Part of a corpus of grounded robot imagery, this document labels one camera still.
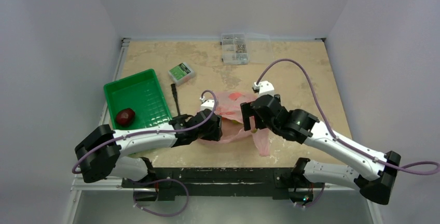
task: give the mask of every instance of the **green label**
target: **green label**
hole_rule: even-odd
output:
[[[170,70],[171,75],[174,76],[174,78],[176,78],[177,80],[182,79],[183,77],[185,77],[187,74],[189,74],[191,71],[185,66],[185,64],[181,63],[179,65],[177,65],[176,67],[172,68]]]

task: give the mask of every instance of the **green plastic bin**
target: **green plastic bin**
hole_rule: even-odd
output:
[[[172,118],[153,69],[110,82],[104,86],[104,93],[114,129],[155,127]],[[134,121],[128,127],[122,127],[115,118],[126,108],[133,109]]]

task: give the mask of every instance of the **white wall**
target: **white wall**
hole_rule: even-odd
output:
[[[101,0],[123,37],[219,37],[256,32],[283,38],[329,34],[347,0]]]
[[[0,223],[61,223],[118,39],[99,0],[0,0]]]
[[[326,41],[353,137],[403,164],[440,158],[439,19],[439,0],[348,0]],[[438,223],[439,185],[399,173],[385,223]]]

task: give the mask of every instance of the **pink plastic bag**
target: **pink plastic bag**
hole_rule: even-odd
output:
[[[269,130],[255,129],[255,121],[253,118],[251,119],[251,129],[249,131],[245,131],[243,126],[240,104],[254,101],[256,96],[254,94],[240,92],[221,92],[215,93],[215,96],[218,99],[215,114],[222,116],[223,136],[218,142],[201,139],[199,141],[206,144],[224,144],[252,135],[260,156],[270,155]]]

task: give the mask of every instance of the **table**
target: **table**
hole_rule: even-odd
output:
[[[321,41],[273,41],[275,59],[290,58],[299,62],[311,77],[318,100],[332,127],[351,137],[327,52]],[[267,64],[223,65],[222,48],[217,41],[131,41],[122,70],[122,78],[153,68],[167,100],[171,114],[177,115],[171,93],[168,70],[187,62],[196,77],[177,88],[181,113],[194,114],[200,107],[203,90],[214,92],[251,92],[251,86]],[[263,78],[281,95],[288,110],[301,108],[319,118],[310,88],[301,70],[282,62]],[[325,163],[339,163],[324,152],[289,142],[269,134],[270,156],[261,157],[249,136],[229,144],[202,144],[161,148],[138,152],[133,157],[150,158],[155,167],[292,167],[299,157]]]

